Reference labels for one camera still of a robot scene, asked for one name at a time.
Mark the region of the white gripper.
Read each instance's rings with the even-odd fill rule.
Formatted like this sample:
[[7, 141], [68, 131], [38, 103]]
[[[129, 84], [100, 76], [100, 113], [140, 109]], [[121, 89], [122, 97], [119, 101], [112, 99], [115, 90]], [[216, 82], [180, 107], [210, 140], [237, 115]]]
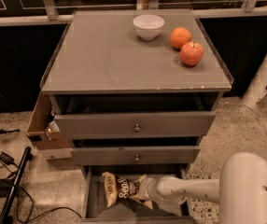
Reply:
[[161, 201], [162, 196], [158, 192], [158, 180], [152, 177], [146, 177], [140, 182], [139, 195], [146, 201]]

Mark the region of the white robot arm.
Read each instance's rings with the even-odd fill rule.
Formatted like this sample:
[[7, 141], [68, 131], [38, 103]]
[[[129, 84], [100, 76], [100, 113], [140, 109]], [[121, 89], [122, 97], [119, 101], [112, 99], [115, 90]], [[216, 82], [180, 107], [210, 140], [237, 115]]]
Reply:
[[267, 224], [267, 161], [239, 152], [226, 160], [219, 179], [147, 177], [139, 194], [151, 201], [180, 203], [191, 197], [216, 203], [219, 224]]

